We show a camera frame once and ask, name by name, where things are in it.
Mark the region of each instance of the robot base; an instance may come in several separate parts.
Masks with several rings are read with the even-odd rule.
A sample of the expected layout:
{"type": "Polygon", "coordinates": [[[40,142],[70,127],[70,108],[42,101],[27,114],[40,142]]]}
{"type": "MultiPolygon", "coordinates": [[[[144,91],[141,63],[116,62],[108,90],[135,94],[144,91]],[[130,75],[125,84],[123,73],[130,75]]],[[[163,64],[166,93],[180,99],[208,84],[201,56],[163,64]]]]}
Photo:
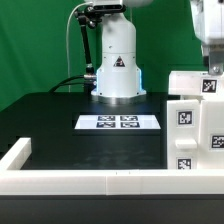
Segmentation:
{"type": "Polygon", "coordinates": [[[114,104],[114,105],[119,105],[119,104],[133,104],[133,103],[139,103],[139,102],[144,102],[146,100],[146,94],[144,95],[138,95],[134,97],[104,97],[104,96],[99,96],[99,95],[92,95],[92,100],[101,102],[101,103],[107,103],[107,104],[114,104]]]}

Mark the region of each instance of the warning label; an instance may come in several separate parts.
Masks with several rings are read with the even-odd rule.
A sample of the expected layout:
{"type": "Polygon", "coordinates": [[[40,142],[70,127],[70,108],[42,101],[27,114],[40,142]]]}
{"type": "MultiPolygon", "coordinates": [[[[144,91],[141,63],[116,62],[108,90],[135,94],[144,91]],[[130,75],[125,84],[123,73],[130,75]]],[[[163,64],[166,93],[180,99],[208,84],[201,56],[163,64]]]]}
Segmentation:
{"type": "Polygon", "coordinates": [[[125,64],[121,58],[121,56],[117,59],[117,61],[114,64],[114,67],[125,67],[125,64]]]}

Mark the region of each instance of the black cable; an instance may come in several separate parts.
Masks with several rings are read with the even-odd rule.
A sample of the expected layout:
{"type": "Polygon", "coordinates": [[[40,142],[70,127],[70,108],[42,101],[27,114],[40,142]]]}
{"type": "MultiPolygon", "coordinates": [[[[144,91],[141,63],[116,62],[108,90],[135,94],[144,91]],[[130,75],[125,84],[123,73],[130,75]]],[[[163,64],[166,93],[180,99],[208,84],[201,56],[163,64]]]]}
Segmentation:
{"type": "Polygon", "coordinates": [[[88,82],[72,82],[72,83],[64,83],[64,84],[60,84],[60,85],[57,85],[57,88],[55,86],[56,89],[54,89],[54,92],[62,87],[62,86],[73,86],[73,85],[84,85],[84,86],[88,86],[88,85],[93,85],[93,82],[91,81],[88,81],[88,82]]]}
{"type": "Polygon", "coordinates": [[[67,83],[67,82],[69,82],[69,81],[72,81],[72,80],[75,80],[75,79],[82,79],[82,78],[84,78],[84,75],[72,76],[72,77],[70,77],[70,78],[67,78],[67,79],[61,81],[60,83],[58,83],[58,84],[57,84],[56,86],[54,86],[53,88],[51,88],[51,89],[49,90],[49,93],[53,93],[53,92],[55,92],[55,90],[58,89],[62,84],[65,84],[65,83],[67,83]]]}

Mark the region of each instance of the cable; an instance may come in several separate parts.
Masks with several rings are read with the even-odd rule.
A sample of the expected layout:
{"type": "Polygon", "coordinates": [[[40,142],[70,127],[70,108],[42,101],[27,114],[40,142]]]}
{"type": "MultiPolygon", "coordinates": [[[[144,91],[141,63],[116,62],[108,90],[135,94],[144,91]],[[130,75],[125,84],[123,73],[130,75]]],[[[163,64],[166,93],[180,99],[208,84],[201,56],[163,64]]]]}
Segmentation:
{"type": "Polygon", "coordinates": [[[72,19],[72,16],[74,15],[75,11],[80,8],[81,6],[84,6],[84,5],[91,5],[93,4],[92,2],[86,2],[86,3],[83,3],[83,4],[80,4],[78,6],[76,6],[69,18],[68,18],[68,22],[67,22],[67,29],[66,29],[66,54],[67,54],[67,66],[68,66],[68,78],[71,77],[71,65],[70,65],[70,53],[69,53],[69,30],[70,30],[70,24],[71,24],[71,19],[72,19]]]}
{"type": "Polygon", "coordinates": [[[49,90],[49,93],[53,93],[53,92],[55,92],[55,90],[56,90],[57,88],[59,88],[61,85],[65,84],[66,82],[69,82],[69,81],[72,81],[72,80],[75,80],[75,79],[82,79],[82,78],[84,78],[84,75],[72,76],[72,77],[70,77],[70,78],[67,78],[67,79],[61,81],[60,83],[58,83],[58,84],[57,84],[56,86],[54,86],[53,88],[51,88],[51,89],[49,90]]]}
{"type": "Polygon", "coordinates": [[[73,86],[73,85],[94,85],[94,82],[88,81],[88,82],[72,82],[72,83],[64,83],[64,84],[58,84],[57,86],[55,86],[54,88],[52,88],[50,91],[53,93],[55,92],[58,88],[62,87],[62,86],[73,86]]]}

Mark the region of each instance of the white block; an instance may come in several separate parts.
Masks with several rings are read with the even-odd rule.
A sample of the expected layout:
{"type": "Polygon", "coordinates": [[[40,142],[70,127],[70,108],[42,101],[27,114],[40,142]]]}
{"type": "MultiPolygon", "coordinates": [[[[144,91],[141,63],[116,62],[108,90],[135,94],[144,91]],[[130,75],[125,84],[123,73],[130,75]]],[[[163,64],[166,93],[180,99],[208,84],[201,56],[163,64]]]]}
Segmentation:
{"type": "Polygon", "coordinates": [[[198,144],[194,139],[177,139],[175,144],[179,150],[197,149],[198,147],[198,144]]]}
{"type": "Polygon", "coordinates": [[[30,138],[20,138],[0,161],[1,170],[20,170],[31,154],[30,138]]]}

